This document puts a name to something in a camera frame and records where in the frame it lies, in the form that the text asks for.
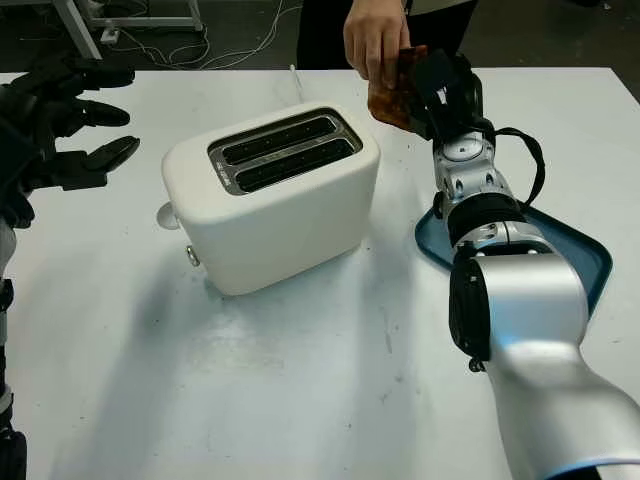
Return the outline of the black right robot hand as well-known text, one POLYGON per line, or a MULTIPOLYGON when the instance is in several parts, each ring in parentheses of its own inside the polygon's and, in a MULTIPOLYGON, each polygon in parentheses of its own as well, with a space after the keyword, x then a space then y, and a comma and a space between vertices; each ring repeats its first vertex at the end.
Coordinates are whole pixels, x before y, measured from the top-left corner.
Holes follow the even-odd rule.
POLYGON ((483 114, 482 84, 466 57, 442 49, 404 49, 399 57, 401 102, 408 129, 436 145, 492 126, 483 114))

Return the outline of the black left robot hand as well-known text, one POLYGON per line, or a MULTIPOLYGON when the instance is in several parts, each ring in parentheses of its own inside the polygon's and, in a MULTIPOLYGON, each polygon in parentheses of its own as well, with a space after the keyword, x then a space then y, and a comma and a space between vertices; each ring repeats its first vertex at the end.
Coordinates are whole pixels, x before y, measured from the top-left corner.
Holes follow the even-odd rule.
POLYGON ((109 60, 58 56, 1 85, 1 219, 26 229, 35 218, 29 195, 44 188, 100 188, 140 146, 131 135, 91 153, 59 151, 56 140, 84 127, 122 127, 128 112, 83 100, 88 90, 126 87, 135 70, 109 60))

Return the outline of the person's bare hand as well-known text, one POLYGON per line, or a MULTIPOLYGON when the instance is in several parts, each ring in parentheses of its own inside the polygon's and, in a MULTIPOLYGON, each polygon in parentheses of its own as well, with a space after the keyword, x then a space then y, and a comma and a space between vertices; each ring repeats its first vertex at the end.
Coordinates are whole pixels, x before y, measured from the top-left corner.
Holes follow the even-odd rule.
POLYGON ((353 1, 343 39, 346 59, 362 79, 395 88, 399 52, 410 46, 403 1, 353 1))

